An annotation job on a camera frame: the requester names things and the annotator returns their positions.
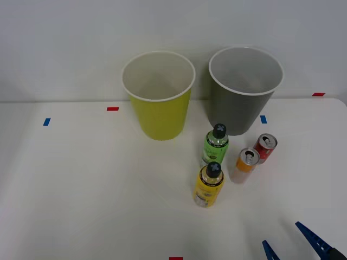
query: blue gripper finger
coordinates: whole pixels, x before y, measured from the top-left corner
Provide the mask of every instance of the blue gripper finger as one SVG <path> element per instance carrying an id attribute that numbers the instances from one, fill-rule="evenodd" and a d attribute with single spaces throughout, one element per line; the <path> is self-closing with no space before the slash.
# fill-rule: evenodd
<path id="1" fill-rule="evenodd" d="M 328 245 L 324 240 L 318 237 L 315 233 L 305 227 L 302 223 L 296 222 L 295 225 L 298 229 L 303 233 L 306 237 L 307 241 L 311 244 L 313 249 L 319 255 L 321 260 L 329 260 L 330 259 L 330 251 L 332 247 Z"/>
<path id="2" fill-rule="evenodd" d="M 262 246 L 264 247 L 267 260 L 280 260 L 266 240 L 262 242 Z"/>

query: gray paper cup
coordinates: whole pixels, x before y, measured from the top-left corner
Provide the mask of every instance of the gray paper cup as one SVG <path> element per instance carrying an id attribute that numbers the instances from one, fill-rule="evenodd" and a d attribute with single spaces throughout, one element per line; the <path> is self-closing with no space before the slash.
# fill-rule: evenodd
<path id="1" fill-rule="evenodd" d="M 284 73 L 270 54 L 255 48 L 218 51 L 209 62 L 209 121 L 224 124 L 228 135 L 245 133 L 253 124 Z"/>

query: red can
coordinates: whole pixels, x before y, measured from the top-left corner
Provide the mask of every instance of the red can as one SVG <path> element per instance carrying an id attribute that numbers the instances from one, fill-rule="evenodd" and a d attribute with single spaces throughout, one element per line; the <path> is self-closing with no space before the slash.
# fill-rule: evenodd
<path id="1" fill-rule="evenodd" d="M 259 164 L 263 164 L 277 146 L 277 139 L 271 134 L 262 134 L 254 145 L 260 155 Z"/>

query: yellow bottle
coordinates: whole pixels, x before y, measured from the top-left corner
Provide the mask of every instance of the yellow bottle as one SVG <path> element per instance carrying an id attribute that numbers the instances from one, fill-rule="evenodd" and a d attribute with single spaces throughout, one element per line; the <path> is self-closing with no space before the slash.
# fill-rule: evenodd
<path id="1" fill-rule="evenodd" d="M 197 177 L 193 198 L 200 207 L 210 207 L 224 184 L 224 173 L 219 163 L 212 161 L 201 168 Z"/>

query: white wall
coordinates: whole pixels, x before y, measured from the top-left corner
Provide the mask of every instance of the white wall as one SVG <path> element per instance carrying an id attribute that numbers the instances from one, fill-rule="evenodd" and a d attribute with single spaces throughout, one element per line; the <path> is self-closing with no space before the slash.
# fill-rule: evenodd
<path id="1" fill-rule="evenodd" d="M 347 101 L 346 0 L 1 0 L 0 101 L 124 100 L 132 56 L 168 49 L 194 63 L 206 97 L 211 55 L 233 44 L 274 54 L 276 96 Z"/>

